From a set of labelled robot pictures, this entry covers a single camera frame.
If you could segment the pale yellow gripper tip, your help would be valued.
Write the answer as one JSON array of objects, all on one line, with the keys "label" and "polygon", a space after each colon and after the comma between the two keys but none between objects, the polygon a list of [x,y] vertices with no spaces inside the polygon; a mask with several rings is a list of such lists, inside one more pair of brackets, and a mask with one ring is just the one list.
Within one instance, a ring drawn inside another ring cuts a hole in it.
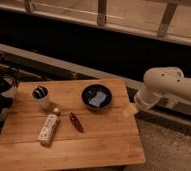
[{"label": "pale yellow gripper tip", "polygon": [[130,117],[130,116],[134,116],[135,114],[138,113],[138,109],[136,107],[136,105],[134,103],[130,103],[126,106],[126,108],[123,111],[123,115],[125,117]]}]

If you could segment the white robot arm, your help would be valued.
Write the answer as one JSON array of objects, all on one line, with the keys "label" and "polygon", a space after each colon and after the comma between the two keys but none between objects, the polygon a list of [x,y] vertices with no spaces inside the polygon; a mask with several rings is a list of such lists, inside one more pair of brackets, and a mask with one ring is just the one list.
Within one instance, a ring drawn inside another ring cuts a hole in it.
[{"label": "white robot arm", "polygon": [[144,84],[123,111],[125,118],[140,111],[148,111],[165,94],[173,94],[191,102],[191,78],[185,77],[178,67],[155,67],[148,69],[143,76]]}]

